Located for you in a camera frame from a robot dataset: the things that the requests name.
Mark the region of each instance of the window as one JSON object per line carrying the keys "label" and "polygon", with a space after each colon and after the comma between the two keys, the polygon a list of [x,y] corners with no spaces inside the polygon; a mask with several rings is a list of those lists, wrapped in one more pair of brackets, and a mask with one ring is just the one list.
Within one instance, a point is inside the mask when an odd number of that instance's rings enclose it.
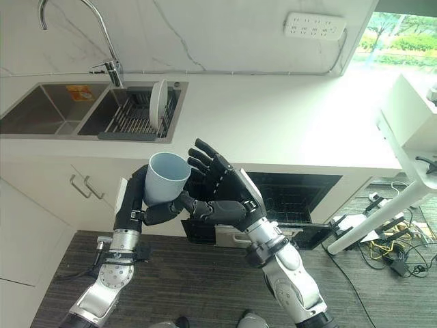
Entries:
{"label": "window", "polygon": [[352,65],[437,74],[437,18],[374,12]]}

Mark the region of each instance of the light blue cup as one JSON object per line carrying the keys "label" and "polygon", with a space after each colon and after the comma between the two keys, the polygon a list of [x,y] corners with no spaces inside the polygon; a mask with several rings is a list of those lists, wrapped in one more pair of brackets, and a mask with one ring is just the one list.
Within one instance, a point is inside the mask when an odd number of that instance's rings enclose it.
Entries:
{"label": "light blue cup", "polygon": [[181,156],[171,152],[152,155],[145,175],[144,203],[153,206],[176,199],[190,174],[191,167]]}

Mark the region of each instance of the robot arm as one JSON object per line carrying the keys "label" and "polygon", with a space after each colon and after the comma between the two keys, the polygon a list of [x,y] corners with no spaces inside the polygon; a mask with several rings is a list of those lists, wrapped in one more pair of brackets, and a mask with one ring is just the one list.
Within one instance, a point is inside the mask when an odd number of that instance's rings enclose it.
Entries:
{"label": "robot arm", "polygon": [[117,305],[121,290],[131,281],[138,261],[141,224],[159,224],[185,208],[190,220],[233,225],[250,238],[249,264],[262,268],[274,296],[298,328],[336,328],[326,311],[314,279],[305,271],[297,250],[266,209],[257,187],[243,169],[234,168],[202,140],[190,149],[195,167],[186,190],[174,201],[141,210],[147,165],[129,181],[122,179],[117,197],[114,233],[108,256],[96,282],[71,307],[60,328],[100,328]]}
{"label": "robot arm", "polygon": [[[247,234],[252,243],[246,260],[262,268],[271,291],[298,328],[338,327],[299,253],[277,223],[267,220],[261,193],[246,172],[234,170],[201,140],[196,140],[195,145],[206,153],[194,149],[188,152],[192,156],[188,163],[198,169],[198,181],[189,181],[187,189],[197,200],[187,195],[178,198],[191,213],[190,219],[231,224]],[[217,221],[224,216],[226,222]]]}

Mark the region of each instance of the gray carpet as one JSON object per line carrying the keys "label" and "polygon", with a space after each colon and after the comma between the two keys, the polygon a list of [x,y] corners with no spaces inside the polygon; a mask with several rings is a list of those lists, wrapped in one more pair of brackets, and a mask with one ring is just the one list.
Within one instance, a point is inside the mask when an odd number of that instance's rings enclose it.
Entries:
{"label": "gray carpet", "polygon": [[[367,197],[373,190],[385,197],[396,194],[390,187],[371,185],[359,197]],[[368,204],[366,199],[357,198],[343,212],[361,213]],[[422,207],[437,231],[436,199]],[[417,221],[423,220],[419,210],[413,215]],[[85,269],[93,260],[98,235],[78,232],[57,274]],[[244,262],[244,251],[194,245],[179,237],[143,235],[141,240],[152,245],[152,259],[135,267],[135,278],[124,289],[105,327],[146,328],[183,314],[190,318],[193,328],[234,328],[246,308],[254,309],[273,328],[294,327],[264,286],[262,272]],[[421,251],[429,260],[437,247]],[[324,250],[317,247],[302,251],[301,256],[340,327],[372,327],[351,286]],[[388,268],[370,269],[356,250],[345,251],[335,260],[353,281],[376,327],[437,327],[437,268],[433,267],[424,279],[403,279]],[[58,327],[91,283],[88,277],[52,282],[32,327]]]}

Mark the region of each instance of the marble wall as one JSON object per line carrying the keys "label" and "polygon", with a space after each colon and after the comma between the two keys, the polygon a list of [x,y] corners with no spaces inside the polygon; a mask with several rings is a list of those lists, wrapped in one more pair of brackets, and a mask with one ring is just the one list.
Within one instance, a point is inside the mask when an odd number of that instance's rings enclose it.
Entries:
{"label": "marble wall", "polygon": [[[323,72],[340,42],[286,38],[288,12],[347,18],[336,73],[348,62],[376,0],[92,0],[108,25],[124,70]],[[80,1],[50,0],[48,31],[38,0],[1,0],[0,74],[87,72],[109,51]]]}

